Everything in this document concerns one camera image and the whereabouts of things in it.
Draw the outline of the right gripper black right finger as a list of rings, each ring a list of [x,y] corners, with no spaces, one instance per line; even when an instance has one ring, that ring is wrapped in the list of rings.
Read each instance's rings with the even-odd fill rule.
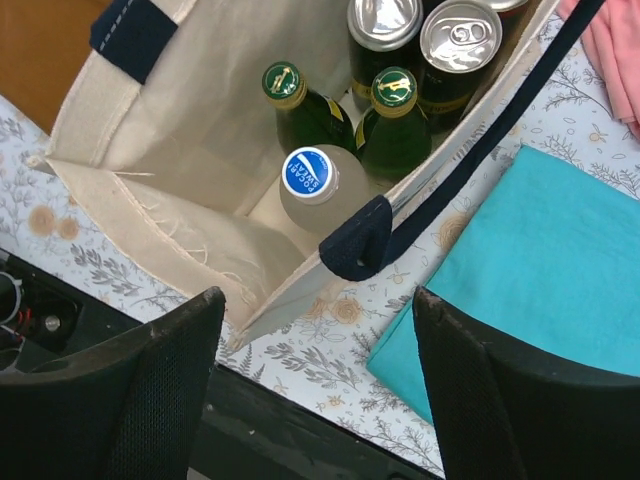
[[[424,287],[413,322],[447,478],[638,478],[637,377],[547,353]]]

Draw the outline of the beige canvas tote bag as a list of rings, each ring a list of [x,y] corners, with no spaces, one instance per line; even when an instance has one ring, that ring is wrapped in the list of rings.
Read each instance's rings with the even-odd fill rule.
[[[275,60],[347,89],[344,1],[115,1],[35,169],[60,178],[141,269],[186,296],[227,299],[242,347],[345,281],[401,257],[505,136],[599,10],[582,1],[545,53],[552,1],[531,1],[459,126],[389,192],[307,243],[269,193],[283,159],[258,82]]]

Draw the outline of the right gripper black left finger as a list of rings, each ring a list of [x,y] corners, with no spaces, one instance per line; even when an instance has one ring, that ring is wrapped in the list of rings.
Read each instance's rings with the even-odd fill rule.
[[[88,349],[2,375],[2,478],[186,478],[224,313],[210,287]]]

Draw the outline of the Pocari Sweat bottle cloudy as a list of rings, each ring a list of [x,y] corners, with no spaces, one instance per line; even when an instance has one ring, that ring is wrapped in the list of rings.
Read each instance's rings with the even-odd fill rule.
[[[330,144],[304,146],[284,160],[280,200],[288,217],[322,239],[374,197],[359,160]]]

